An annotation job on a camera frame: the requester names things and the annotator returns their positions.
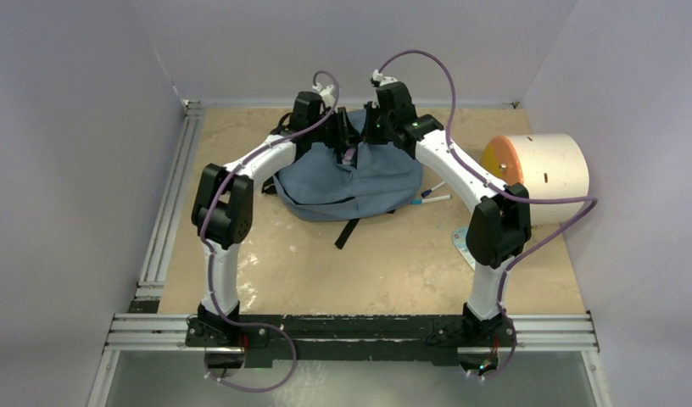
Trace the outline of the blue student backpack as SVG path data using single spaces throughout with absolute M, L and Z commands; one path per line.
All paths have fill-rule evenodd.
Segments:
M 343 248 L 358 222 L 392 214 L 411 203 L 421 188 L 421 163 L 393 144 L 358 144 L 354 163 L 338 164 L 334 152 L 316 142 L 303 156 L 261 187 L 277 195 L 301 220 L 344 221 L 335 246 Z

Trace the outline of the light blue white marker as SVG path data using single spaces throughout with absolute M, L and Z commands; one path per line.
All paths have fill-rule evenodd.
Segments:
M 421 199 L 415 199 L 411 201 L 410 204 L 412 205 L 422 205 L 422 204 L 431 204 L 431 203 L 436 203 L 436 202 L 441 202 L 441 201 L 446 201 L 452 199 L 451 194 L 446 194 L 446 195 L 440 195 L 440 196 L 435 196 L 435 197 L 426 197 L 426 198 L 421 198 Z

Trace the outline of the blue capped white marker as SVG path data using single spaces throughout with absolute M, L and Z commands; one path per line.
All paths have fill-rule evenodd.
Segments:
M 438 183 L 437 185 L 435 185 L 435 186 L 433 186 L 433 187 L 431 187 L 431 188 L 426 189 L 425 191 L 423 191 L 423 192 L 421 193 L 421 197 L 422 197 L 422 198 L 425 198 L 425 197 L 429 196 L 432 192 L 438 190 L 440 187 L 443 187 L 445 184 L 446 184 L 445 181 L 441 181 L 441 182 Z

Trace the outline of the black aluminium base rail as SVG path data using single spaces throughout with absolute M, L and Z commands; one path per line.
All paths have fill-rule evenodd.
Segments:
M 248 368 L 275 361 L 419 361 L 476 370 L 519 352 L 599 350 L 589 315 L 515 315 L 484 335 L 466 335 L 458 315 L 245 315 L 282 329 L 245 329 L 227 343 L 196 334 L 192 315 L 117 314 L 110 351 L 195 351 L 226 354 Z

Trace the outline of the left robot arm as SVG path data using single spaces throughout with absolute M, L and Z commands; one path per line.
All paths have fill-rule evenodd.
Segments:
M 243 330 L 269 328 L 264 322 L 241 322 L 237 294 L 237 258 L 253 223 L 254 189 L 293 164 L 313 142 L 340 142 L 344 113 L 334 86 L 300 92 L 293 110 L 256 148 L 229 164 L 208 164 L 202 171 L 191 221 L 205 257 L 206 283 L 193 328 L 196 334 L 227 347 Z

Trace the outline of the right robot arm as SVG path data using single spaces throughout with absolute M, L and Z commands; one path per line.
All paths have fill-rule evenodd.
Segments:
M 492 338 L 503 322 L 507 267 L 532 236 L 527 189 L 491 176 L 448 137 L 430 114 L 419 115 L 408 87 L 374 80 L 376 98 L 366 105 L 365 140 L 391 143 L 439 175 L 471 214 L 466 247 L 475 260 L 472 291 L 464 304 L 462 332 L 472 344 Z

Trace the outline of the blister pack with scissors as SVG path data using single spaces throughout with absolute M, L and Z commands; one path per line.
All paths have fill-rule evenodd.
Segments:
M 468 232 L 468 227 L 467 226 L 462 226 L 454 230 L 452 233 L 452 243 L 454 244 L 454 247 L 458 251 L 458 253 L 461 255 L 461 257 L 467 262 L 469 267 L 472 269 L 472 271 L 475 270 L 476 267 L 476 261 L 474 257 L 472 256 L 472 253 L 470 252 L 469 248 L 466 245 L 466 235 Z

